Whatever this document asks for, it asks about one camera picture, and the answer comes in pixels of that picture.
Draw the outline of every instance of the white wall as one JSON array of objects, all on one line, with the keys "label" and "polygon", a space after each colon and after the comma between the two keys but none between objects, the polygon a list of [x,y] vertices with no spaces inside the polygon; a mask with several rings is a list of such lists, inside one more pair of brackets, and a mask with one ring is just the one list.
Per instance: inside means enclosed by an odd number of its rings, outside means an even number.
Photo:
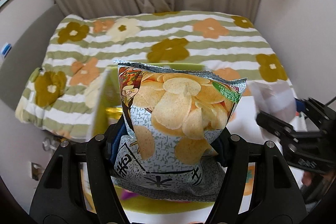
[{"label": "white wall", "polygon": [[299,97],[326,103],[336,96],[336,0],[262,0],[255,26]]},{"label": "white wall", "polygon": [[[0,48],[14,44],[53,0],[10,0],[0,10]],[[0,175],[19,204],[29,211],[38,182],[29,177],[29,161],[46,167],[50,156],[42,150],[46,134],[31,124],[22,124],[0,101]]]}]

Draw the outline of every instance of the potato chip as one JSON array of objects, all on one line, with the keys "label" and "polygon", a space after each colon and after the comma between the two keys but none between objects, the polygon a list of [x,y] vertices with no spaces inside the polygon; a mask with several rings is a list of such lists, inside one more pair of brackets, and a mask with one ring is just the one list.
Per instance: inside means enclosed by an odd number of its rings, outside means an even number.
[{"label": "potato chip", "polygon": [[201,90],[201,85],[199,83],[192,79],[183,77],[168,79],[162,86],[170,93],[192,96],[196,96]]},{"label": "potato chip", "polygon": [[214,130],[212,127],[211,127],[211,123],[209,125],[207,125],[204,130]]},{"label": "potato chip", "polygon": [[141,86],[148,86],[152,88],[153,90],[164,90],[162,87],[163,83],[161,82],[155,82],[155,81],[147,81],[145,83],[141,83]]},{"label": "potato chip", "polygon": [[156,82],[156,81],[158,81],[157,80],[158,77],[161,76],[162,74],[164,74],[164,73],[153,73],[153,74],[151,74],[150,77],[147,78],[147,80],[152,80],[152,81]]},{"label": "potato chip", "polygon": [[152,115],[166,128],[178,129],[190,112],[191,102],[190,95],[166,92],[155,106]]},{"label": "potato chip", "polygon": [[159,130],[161,133],[164,133],[164,134],[167,134],[167,135],[170,135],[170,136],[175,136],[175,137],[184,137],[182,127],[178,128],[178,129],[166,128],[165,126],[163,126],[162,124],[157,122],[154,115],[152,115],[152,117],[151,117],[151,122],[152,122],[152,126],[155,129]]},{"label": "potato chip", "polygon": [[227,112],[225,108],[219,103],[212,106],[216,111],[216,118],[211,120],[211,127],[214,129],[224,129],[227,124]]},{"label": "potato chip", "polygon": [[203,130],[205,130],[209,125],[211,125],[211,120],[207,115],[203,114],[203,110],[202,110],[202,125]]},{"label": "potato chip", "polygon": [[208,83],[208,84],[201,84],[201,85],[212,86],[212,83]]},{"label": "potato chip", "polygon": [[216,118],[217,112],[211,104],[201,102],[197,98],[195,99],[195,105],[202,109],[202,117],[207,118],[207,120],[213,120]]},{"label": "potato chip", "polygon": [[142,78],[141,78],[141,82],[147,80],[149,77],[151,77],[153,74],[155,74],[154,72],[148,72],[148,73],[144,73]]},{"label": "potato chip", "polygon": [[152,111],[153,111],[154,107],[153,107],[153,106],[149,106],[149,107],[146,107],[146,109],[147,109],[147,110],[149,110],[149,111],[150,111],[150,113],[152,113]]},{"label": "potato chip", "polygon": [[224,97],[224,101],[223,101],[223,103],[225,104],[225,108],[226,108],[226,110],[227,110],[228,112],[230,112],[231,109],[232,109],[233,101],[230,101],[228,98],[225,98],[225,97]]},{"label": "potato chip", "polygon": [[144,80],[144,81],[141,82],[141,85],[144,84],[144,83],[148,83],[148,82],[154,82],[154,81],[152,81],[152,80]]},{"label": "potato chip", "polygon": [[164,75],[165,75],[165,73],[162,73],[162,74],[160,74],[157,78],[156,78],[156,80],[157,80],[157,82],[164,82],[163,81],[163,77],[164,77]]},{"label": "potato chip", "polygon": [[197,106],[195,105],[195,97],[191,97],[191,108],[190,111],[193,111],[194,109],[196,109]]},{"label": "potato chip", "polygon": [[139,94],[139,92],[133,97],[133,105],[141,108],[147,108],[151,105],[146,101],[146,99]]},{"label": "potato chip", "polygon": [[138,142],[140,155],[143,160],[153,156],[155,152],[155,142],[151,131],[145,126],[133,126],[136,140]]},{"label": "potato chip", "polygon": [[203,155],[204,156],[212,156],[212,157],[216,157],[216,156],[218,156],[218,153],[216,152],[216,150],[215,149],[211,149],[211,148],[209,148],[209,149],[207,149],[207,150],[205,150],[205,152],[203,153]]},{"label": "potato chip", "polygon": [[189,138],[181,138],[175,146],[174,153],[180,162],[194,165],[199,162],[207,149],[212,149],[212,147],[205,139],[192,140]]},{"label": "potato chip", "polygon": [[166,91],[154,90],[148,85],[150,85],[150,82],[141,84],[137,94],[141,95],[148,102],[148,106],[155,107]]},{"label": "potato chip", "polygon": [[192,110],[182,124],[183,133],[191,139],[204,139],[202,109],[196,107]]},{"label": "potato chip", "polygon": [[203,77],[199,77],[196,75],[190,75],[187,73],[165,73],[163,76],[163,81],[167,81],[171,78],[176,78],[176,77],[182,77],[182,78],[189,78],[192,79],[194,81],[196,81],[199,84],[208,84],[210,83],[210,80],[207,78],[203,78]]},{"label": "potato chip", "polygon": [[196,98],[204,103],[216,104],[224,101],[225,97],[213,85],[201,85],[201,91]]}]

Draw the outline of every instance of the bed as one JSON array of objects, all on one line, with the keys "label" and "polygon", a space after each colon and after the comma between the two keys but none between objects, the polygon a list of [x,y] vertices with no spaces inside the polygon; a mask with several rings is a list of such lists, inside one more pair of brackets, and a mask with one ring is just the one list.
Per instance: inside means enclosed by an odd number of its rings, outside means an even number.
[{"label": "bed", "polygon": [[[16,117],[25,123],[76,142],[93,137],[92,123],[104,83],[106,68],[115,59],[144,63],[198,64],[226,80],[248,78],[247,83],[285,80],[286,72],[270,45],[245,17],[219,12],[164,12],[136,16],[111,16],[84,20],[68,15],[56,26],[41,66],[31,68],[16,107]],[[107,94],[111,100],[118,93]],[[227,127],[249,142],[264,143],[274,136],[261,134],[255,122],[255,105],[247,88]],[[304,121],[292,122],[305,130]],[[302,172],[292,169],[300,183]],[[253,176],[254,166],[250,166]],[[89,185],[83,176],[84,192],[94,210]],[[253,180],[247,179],[247,185]],[[203,222],[212,203],[173,203],[127,195],[118,190],[130,221],[165,223],[158,214],[193,210],[186,219]],[[250,191],[244,195],[241,212],[248,209]]]}]

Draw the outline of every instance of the floral bedspread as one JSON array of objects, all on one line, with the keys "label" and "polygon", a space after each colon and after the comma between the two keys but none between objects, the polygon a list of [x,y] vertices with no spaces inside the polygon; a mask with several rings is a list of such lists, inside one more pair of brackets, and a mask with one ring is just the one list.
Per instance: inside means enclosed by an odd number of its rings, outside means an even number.
[{"label": "floral bedspread", "polygon": [[191,11],[92,20],[69,15],[51,37],[41,68],[29,78],[16,117],[84,141],[101,74],[117,58],[197,63],[227,80],[288,80],[269,44],[244,17]]}]

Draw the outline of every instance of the orange flower pattern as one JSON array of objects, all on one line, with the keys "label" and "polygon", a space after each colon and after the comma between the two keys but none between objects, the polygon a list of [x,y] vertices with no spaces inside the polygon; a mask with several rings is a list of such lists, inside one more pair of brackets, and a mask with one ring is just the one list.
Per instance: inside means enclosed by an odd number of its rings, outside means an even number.
[{"label": "orange flower pattern", "polygon": [[93,57],[90,59],[86,65],[82,64],[79,61],[76,61],[72,64],[71,70],[74,73],[74,76],[70,80],[70,85],[89,85],[93,80],[95,80],[100,72],[96,67],[98,59]]},{"label": "orange flower pattern", "polygon": [[[229,81],[235,80],[235,79],[241,79],[239,72],[237,72],[236,70],[232,68],[218,69],[218,70],[215,70],[213,73]],[[251,96],[251,92],[248,87],[246,87],[243,93],[243,96]]]},{"label": "orange flower pattern", "polygon": [[220,35],[224,36],[229,34],[229,30],[213,18],[207,18],[195,23],[193,30],[202,32],[204,38],[217,39]]},{"label": "orange flower pattern", "polygon": [[284,81],[288,79],[285,69],[276,54],[258,54],[256,60],[260,64],[260,75],[265,81],[276,82],[278,79]]},{"label": "orange flower pattern", "polygon": [[114,24],[113,20],[105,20],[105,21],[101,21],[101,20],[96,20],[93,25],[93,31],[94,32],[106,32],[108,29],[110,29]]}]

